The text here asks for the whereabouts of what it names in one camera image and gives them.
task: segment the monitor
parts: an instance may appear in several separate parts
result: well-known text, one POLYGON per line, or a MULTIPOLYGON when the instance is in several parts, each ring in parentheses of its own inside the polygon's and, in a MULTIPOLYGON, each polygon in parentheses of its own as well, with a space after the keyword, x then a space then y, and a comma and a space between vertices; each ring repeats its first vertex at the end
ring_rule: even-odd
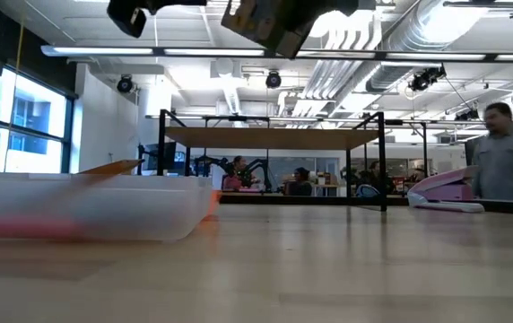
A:
MULTIPOLYGON (((165 153, 164 153, 164 170, 172 170, 175 168, 175 158, 176 158, 176 150, 177 143, 165 143, 165 153)), ((147 144, 145 146, 145 151, 151 153, 151 155, 146 154, 145 163, 143 164, 143 170, 157 170, 157 152, 159 151, 159 146, 157 144, 147 144)))

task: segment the robotic arm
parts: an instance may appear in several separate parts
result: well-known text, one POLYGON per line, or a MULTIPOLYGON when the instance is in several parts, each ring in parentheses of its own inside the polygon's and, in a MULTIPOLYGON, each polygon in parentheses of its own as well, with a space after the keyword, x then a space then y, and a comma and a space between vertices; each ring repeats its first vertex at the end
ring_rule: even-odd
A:
POLYGON ((215 164, 221 167, 227 174, 231 175, 234 173, 234 168, 232 163, 230 163, 226 158, 216 159, 209 156, 201 156, 199 158, 195 158, 195 172, 196 176, 199 176, 199 163, 203 162, 203 165, 211 165, 215 164))
POLYGON ((266 192, 272 191, 272 185, 268 178, 268 161, 263 159, 255 159, 250 162, 244 170, 237 173, 237 176, 242 181, 242 185, 244 187, 250 187, 253 184, 253 171, 258 168, 263 169, 264 178, 263 181, 265 183, 266 192))

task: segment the person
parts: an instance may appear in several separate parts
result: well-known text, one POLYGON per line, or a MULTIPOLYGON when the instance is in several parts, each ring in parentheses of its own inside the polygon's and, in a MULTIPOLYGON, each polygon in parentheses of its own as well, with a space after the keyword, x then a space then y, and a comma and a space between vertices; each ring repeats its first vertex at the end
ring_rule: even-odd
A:
MULTIPOLYGON (((359 184, 367 184, 380 191, 380 162, 373 161, 368 171, 361 171, 361 178, 359 184)), ((386 174, 386 194, 392 194, 394 192, 394 182, 386 174)))
POLYGON ((248 183, 244 183, 243 178, 240 176, 240 173, 246 169, 247 160, 243 156, 236 156, 232 160, 232 172, 228 175, 225 175, 222 181, 222 189, 225 190, 239 190, 241 188, 250 188, 252 184, 259 183, 260 180, 255 177, 255 175, 250 174, 250 185, 248 183))
POLYGON ((415 168, 414 173, 408 177, 408 182, 418 183, 424 179, 424 169, 415 168))
POLYGON ((294 170, 294 181, 287 183, 286 195, 311 196, 312 185, 309 182, 310 171, 304 167, 294 170))
POLYGON ((513 200, 513 115, 504 102, 489 105, 483 119, 489 134, 476 146, 474 195, 484 199, 513 200))

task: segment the ventilation duct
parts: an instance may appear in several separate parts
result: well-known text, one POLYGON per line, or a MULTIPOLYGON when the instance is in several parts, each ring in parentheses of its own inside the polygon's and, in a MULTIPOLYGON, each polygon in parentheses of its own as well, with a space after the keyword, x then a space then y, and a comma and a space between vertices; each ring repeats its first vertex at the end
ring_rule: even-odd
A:
MULTIPOLYGON (((440 51, 464 36, 486 13, 485 8, 445 7, 443 0, 422 0, 381 44, 385 51, 440 51)), ((366 91, 385 92, 412 71, 411 67, 364 63, 373 73, 366 91)), ((366 74, 355 75, 363 79, 366 74)))
POLYGON ((224 99, 231 114, 240 114, 240 99, 237 93, 240 64, 230 58, 219 58, 211 63, 211 78, 221 78, 224 99))

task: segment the orange object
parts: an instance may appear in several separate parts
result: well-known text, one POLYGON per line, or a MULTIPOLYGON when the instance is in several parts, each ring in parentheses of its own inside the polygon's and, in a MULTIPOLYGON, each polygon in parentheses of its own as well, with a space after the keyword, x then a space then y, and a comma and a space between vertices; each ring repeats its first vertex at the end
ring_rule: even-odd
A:
POLYGON ((209 210, 207 212, 207 216, 213 215, 213 212, 216 211, 217 206, 219 206, 219 202, 221 201, 222 192, 220 190, 214 190, 211 194, 211 201, 209 202, 209 210))
POLYGON ((130 174, 131 170, 137 167, 143 161, 140 160, 123 160, 115 161, 107 165, 99 166, 90 170, 82 171, 80 174, 89 175, 118 175, 130 174))

